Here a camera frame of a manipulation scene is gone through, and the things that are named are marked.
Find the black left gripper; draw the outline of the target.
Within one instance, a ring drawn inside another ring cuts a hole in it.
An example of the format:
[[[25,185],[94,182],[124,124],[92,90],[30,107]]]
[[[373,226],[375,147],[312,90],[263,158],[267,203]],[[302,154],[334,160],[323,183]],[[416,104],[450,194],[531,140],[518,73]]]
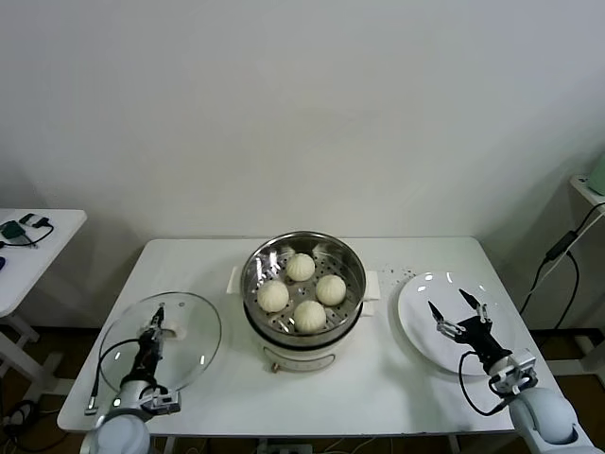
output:
[[[128,378],[154,378],[158,363],[162,359],[161,334],[164,323],[164,305],[159,305],[151,323],[142,326],[137,332],[138,352],[128,373]]]

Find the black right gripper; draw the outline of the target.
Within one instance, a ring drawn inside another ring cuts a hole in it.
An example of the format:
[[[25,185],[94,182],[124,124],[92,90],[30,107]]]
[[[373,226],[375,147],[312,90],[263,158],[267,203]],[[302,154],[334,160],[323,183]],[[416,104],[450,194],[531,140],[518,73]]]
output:
[[[437,330],[445,337],[460,337],[462,344],[470,345],[474,349],[482,365],[494,365],[497,361],[508,357],[510,350],[503,348],[491,334],[493,321],[488,316],[487,306],[462,288],[458,292],[476,314],[459,324],[452,323],[447,321],[429,301],[428,305],[437,324]]]

